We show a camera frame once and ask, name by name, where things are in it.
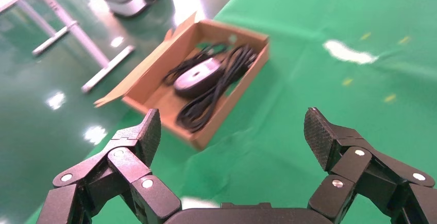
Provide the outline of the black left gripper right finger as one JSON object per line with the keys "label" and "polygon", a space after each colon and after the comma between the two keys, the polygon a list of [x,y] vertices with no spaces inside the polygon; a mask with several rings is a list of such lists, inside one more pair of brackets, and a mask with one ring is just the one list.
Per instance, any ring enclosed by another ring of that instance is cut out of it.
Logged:
{"label": "black left gripper right finger", "polygon": [[327,177],[308,208],[340,223],[358,195],[391,223],[436,223],[435,180],[376,150],[355,129],[332,124],[315,107],[305,114],[304,136]]}

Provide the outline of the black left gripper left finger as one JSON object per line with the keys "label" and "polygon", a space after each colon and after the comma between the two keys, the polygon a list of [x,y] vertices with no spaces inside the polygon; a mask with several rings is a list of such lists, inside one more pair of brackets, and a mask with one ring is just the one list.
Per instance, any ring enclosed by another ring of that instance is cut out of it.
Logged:
{"label": "black left gripper left finger", "polygon": [[96,155],[53,179],[38,223],[91,223],[120,196],[141,223],[165,223],[181,210],[180,199],[150,168],[161,139],[157,109],[136,126],[118,130]]}

